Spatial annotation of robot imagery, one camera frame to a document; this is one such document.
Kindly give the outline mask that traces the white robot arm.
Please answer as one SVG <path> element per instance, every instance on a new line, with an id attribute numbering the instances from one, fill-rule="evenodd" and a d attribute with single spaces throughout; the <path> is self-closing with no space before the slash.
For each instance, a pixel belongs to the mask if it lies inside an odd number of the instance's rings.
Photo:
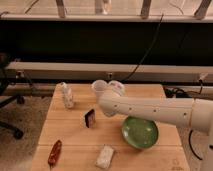
<path id="1" fill-rule="evenodd" d="M 108 116 L 123 114 L 190 127 L 209 136 L 200 171 L 213 171 L 213 101 L 193 98 L 139 98 L 124 95 L 118 81 L 97 80 L 92 85 L 97 102 Z"/>

